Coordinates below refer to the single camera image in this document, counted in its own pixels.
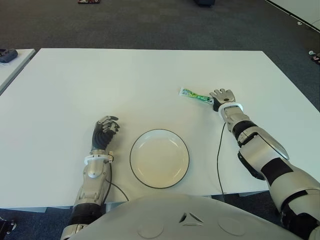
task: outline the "wire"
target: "wire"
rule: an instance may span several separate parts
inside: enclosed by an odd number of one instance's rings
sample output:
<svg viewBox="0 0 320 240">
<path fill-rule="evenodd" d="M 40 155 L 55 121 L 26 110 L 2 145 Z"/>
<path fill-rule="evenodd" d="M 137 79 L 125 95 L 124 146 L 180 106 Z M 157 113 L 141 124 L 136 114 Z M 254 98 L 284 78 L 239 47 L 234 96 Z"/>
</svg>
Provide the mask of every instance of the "wire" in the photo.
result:
<svg viewBox="0 0 320 240">
<path fill-rule="evenodd" d="M 101 206 L 103 206 L 105 204 L 105 201 L 109 195 L 109 192 L 110 192 L 110 189 L 111 189 L 111 184 L 112 184 L 112 166 L 111 166 L 111 162 L 109 162 L 109 168 L 110 168 L 110 180 L 107 181 L 107 179 L 105 179 L 107 182 L 109 182 L 109 187 L 108 187 L 108 190 L 106 191 L 106 194 L 103 198 L 103 201 L 102 201 L 102 204 Z"/>
<path fill-rule="evenodd" d="M 116 187 L 117 189 L 119 189 L 119 191 L 123 194 L 123 196 L 125 197 L 125 199 L 129 202 L 129 198 L 127 197 L 127 195 L 125 194 L 125 192 L 122 191 L 122 189 L 121 189 L 119 186 L 115 185 L 115 184 L 112 183 L 112 182 L 109 182 L 107 179 L 106 179 L 106 181 L 107 181 L 108 183 L 110 183 L 111 185 L 113 185 L 114 187 Z"/>
<path fill-rule="evenodd" d="M 217 155 L 216 155 L 216 171 L 217 171 L 217 173 L 218 173 L 219 184 L 220 184 L 220 188 L 221 188 L 222 197 L 223 197 L 223 201 L 224 201 L 224 202 L 226 202 L 226 199 L 225 199 L 225 194 L 224 194 L 224 190 L 223 190 L 222 185 L 221 185 L 221 180 L 220 180 L 220 175 L 219 175 L 219 153 L 220 153 L 222 136 L 224 135 L 225 126 L 226 126 L 226 123 L 224 123 L 224 124 L 223 124 L 223 127 L 222 127 L 221 137 L 220 137 L 220 143 L 219 143 L 219 148 L 218 148 L 218 153 L 217 153 Z"/>
</svg>

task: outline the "white table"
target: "white table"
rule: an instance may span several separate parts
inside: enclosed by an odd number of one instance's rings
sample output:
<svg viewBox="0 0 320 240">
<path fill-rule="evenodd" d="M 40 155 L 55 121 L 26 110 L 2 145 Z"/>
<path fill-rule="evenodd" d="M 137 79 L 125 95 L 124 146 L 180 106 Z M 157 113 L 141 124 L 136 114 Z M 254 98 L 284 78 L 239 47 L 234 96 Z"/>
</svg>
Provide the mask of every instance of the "white table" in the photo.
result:
<svg viewBox="0 0 320 240">
<path fill-rule="evenodd" d="M 41 49 L 0 101 L 0 207 L 73 205 L 94 124 L 119 117 L 113 182 L 130 199 L 162 192 L 216 195 L 216 157 L 223 121 L 211 107 L 179 96 L 233 90 L 244 112 L 288 151 L 291 162 L 320 181 L 320 114 L 261 51 Z M 129 154 L 152 129 L 178 134 L 190 153 L 186 176 L 152 189 L 133 175 Z M 267 189 L 237 157 L 226 129 L 219 170 L 226 193 Z M 108 201 L 124 201 L 111 188 Z"/>
<path fill-rule="evenodd" d="M 0 63 L 0 95 L 15 79 L 35 53 L 34 49 L 17 49 L 18 56 L 9 63 Z"/>
</svg>

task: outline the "robot forearm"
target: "robot forearm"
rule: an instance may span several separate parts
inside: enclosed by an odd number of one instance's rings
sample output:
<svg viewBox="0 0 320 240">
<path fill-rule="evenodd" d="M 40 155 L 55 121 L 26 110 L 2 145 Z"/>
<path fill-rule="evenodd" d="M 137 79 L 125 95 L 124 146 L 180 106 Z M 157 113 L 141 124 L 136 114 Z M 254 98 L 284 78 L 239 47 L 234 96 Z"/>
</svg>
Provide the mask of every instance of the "robot forearm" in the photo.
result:
<svg viewBox="0 0 320 240">
<path fill-rule="evenodd" d="M 267 181 L 283 225 L 303 239 L 308 239 L 320 225 L 320 183 L 290 164 L 284 147 L 254 124 L 239 104 L 224 101 L 232 99 L 230 92 L 228 97 L 223 89 L 211 95 L 219 105 L 214 109 L 218 109 L 228 130 L 237 140 L 240 161 L 255 178 Z"/>
<path fill-rule="evenodd" d="M 108 191 L 108 163 L 113 156 L 106 153 L 106 147 L 118 131 L 119 125 L 114 122 L 116 117 L 106 116 L 99 120 L 92 136 L 90 155 L 84 159 L 83 184 L 73 205 L 68 226 L 62 232 L 61 240 L 66 240 L 81 229 L 97 220 L 104 214 L 102 205 Z"/>
</svg>

